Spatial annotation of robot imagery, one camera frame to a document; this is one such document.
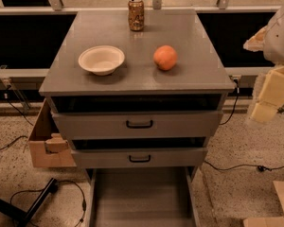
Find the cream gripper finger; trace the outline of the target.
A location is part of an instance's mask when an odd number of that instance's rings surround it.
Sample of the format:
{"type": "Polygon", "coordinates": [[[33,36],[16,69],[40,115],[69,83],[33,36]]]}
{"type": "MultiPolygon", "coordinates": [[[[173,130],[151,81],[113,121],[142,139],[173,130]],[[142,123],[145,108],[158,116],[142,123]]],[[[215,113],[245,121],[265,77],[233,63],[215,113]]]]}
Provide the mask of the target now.
{"type": "Polygon", "coordinates": [[[267,27],[261,28],[255,35],[248,39],[243,48],[248,51],[258,52],[264,49],[264,40],[267,32],[267,27]]]}
{"type": "Polygon", "coordinates": [[[267,123],[283,105],[284,66],[277,66],[263,78],[263,83],[256,93],[256,103],[250,112],[250,119],[257,123],[267,123]]]}

